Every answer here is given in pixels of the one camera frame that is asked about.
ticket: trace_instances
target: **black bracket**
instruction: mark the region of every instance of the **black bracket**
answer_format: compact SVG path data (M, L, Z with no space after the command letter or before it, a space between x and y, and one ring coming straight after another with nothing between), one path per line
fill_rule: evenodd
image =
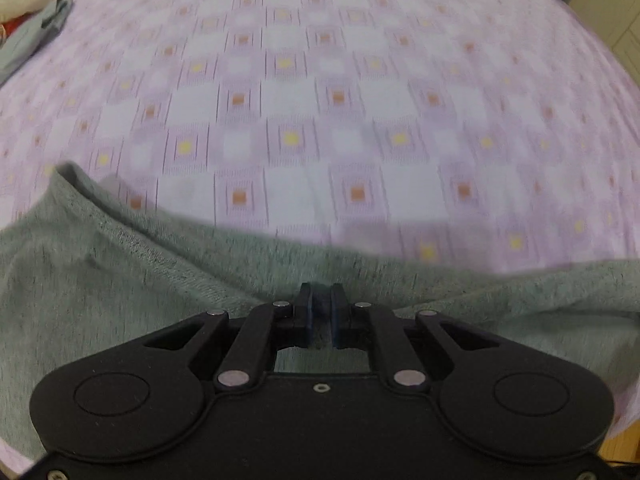
M334 285L334 347L366 351L370 372L274 373L320 304L305 283L53 371L30 405L49 454L23 478L617 478L594 454L613 413L599 378L434 311L399 319Z

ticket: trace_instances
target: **metal pin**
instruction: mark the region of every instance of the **metal pin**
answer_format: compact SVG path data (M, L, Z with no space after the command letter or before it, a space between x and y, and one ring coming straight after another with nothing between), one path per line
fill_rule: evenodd
M69 480L69 478L62 471L54 469L47 474L47 480Z
M244 386L250 379L251 377L249 377L249 374L242 370L227 370L218 376L218 382L228 386L229 388Z
M426 380L420 370L400 370L394 374L394 381L401 386L420 386Z
M329 386L328 384L324 384L324 383L318 383L314 385L314 391L317 394L325 394L327 393L329 390L331 389L331 386Z

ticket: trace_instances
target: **wooden furniture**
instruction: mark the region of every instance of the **wooden furniture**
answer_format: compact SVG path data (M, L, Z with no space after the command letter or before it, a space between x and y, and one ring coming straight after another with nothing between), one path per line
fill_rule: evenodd
M569 5L640 84L640 0L571 0Z
M605 460L640 462L640 420L624 433L602 444L600 455Z

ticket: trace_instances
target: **bed sheet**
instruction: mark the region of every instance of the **bed sheet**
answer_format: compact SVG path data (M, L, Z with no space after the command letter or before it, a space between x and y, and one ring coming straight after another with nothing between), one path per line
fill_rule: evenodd
M73 160L140 211L428 264L638 255L640 91L559 0L75 3L0 89L0 226Z

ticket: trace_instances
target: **gray towel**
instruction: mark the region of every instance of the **gray towel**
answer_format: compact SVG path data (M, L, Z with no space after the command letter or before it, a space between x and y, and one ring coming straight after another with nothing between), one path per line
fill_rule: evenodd
M58 35L72 5L72 0L55 0L9 36L0 47L0 87L38 49Z
M73 165L0 233L0 276L0 435L32 458L43 450L28 402L46 373L212 307L242 316L305 281L341 282L352 300L406 316L428 304L585 365L614 388L640 369L638 262L497 278L303 246L142 214ZM356 351L279 357L287 370L366 367Z

